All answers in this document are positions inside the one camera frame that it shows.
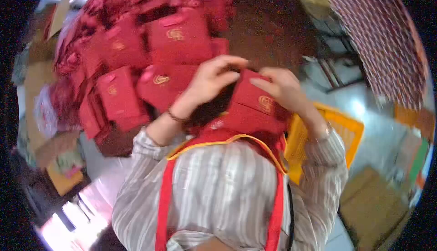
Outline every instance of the yellow trim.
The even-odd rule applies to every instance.
[[[175,160],[182,153],[184,153],[184,152],[186,152],[186,151],[188,151],[190,149],[194,149],[196,147],[211,146],[211,145],[225,145],[225,144],[229,144],[229,143],[231,143],[231,142],[233,142],[233,141],[235,141],[237,139],[240,139],[240,138],[250,138],[250,139],[259,141],[264,146],[264,148],[267,151],[267,153],[269,154],[270,158],[273,160],[276,168],[282,174],[287,174],[287,172],[288,172],[287,169],[279,163],[279,161],[276,159],[276,156],[273,155],[273,152],[271,151],[271,149],[263,141],[255,138],[253,136],[247,135],[247,134],[237,134],[237,135],[227,139],[226,141],[215,141],[215,142],[205,142],[205,143],[195,144],[195,145],[192,145],[192,146],[188,146],[188,147],[184,148],[183,150],[177,152],[180,148],[182,148],[187,143],[187,142],[184,142],[182,145],[178,146],[175,150],[173,150],[171,153],[169,153],[167,155],[167,160],[168,161]]]

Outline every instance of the striped shirt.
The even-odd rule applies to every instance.
[[[156,146],[144,129],[134,139],[132,171],[114,205],[112,224],[129,251],[154,250],[159,193],[165,156],[184,136]],[[332,131],[326,140],[306,145],[299,186],[284,180],[284,212],[278,250],[290,233],[291,185],[294,210],[292,250],[321,250],[333,227],[339,197],[347,180],[344,145]],[[168,227],[177,231],[168,251],[193,248],[212,237],[236,251],[263,250],[273,209],[275,166],[248,144],[236,141],[191,149],[179,156],[173,172]]]

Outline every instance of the left hand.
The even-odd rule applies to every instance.
[[[247,59],[237,56],[221,55],[200,64],[196,75],[184,95],[196,106],[214,99],[227,85],[240,77],[237,72],[226,71],[229,65],[246,66]]]

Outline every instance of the green object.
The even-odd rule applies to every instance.
[[[420,145],[419,149],[417,150],[416,157],[414,158],[414,161],[412,163],[410,172],[409,172],[409,179],[411,183],[416,182],[416,178],[419,174],[419,172],[422,171],[423,164],[425,163],[425,159],[427,157],[429,148],[429,143],[426,139],[422,138],[422,144]]]
[[[73,168],[85,165],[82,156],[80,155],[79,148],[80,145],[78,144],[75,150],[67,151],[58,155],[55,167],[59,173],[68,174]]]

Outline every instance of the bracelet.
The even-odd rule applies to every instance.
[[[179,117],[175,117],[174,114],[170,111],[170,109],[167,110],[168,115],[176,122],[178,123],[185,123],[187,121],[187,119],[182,119]]]

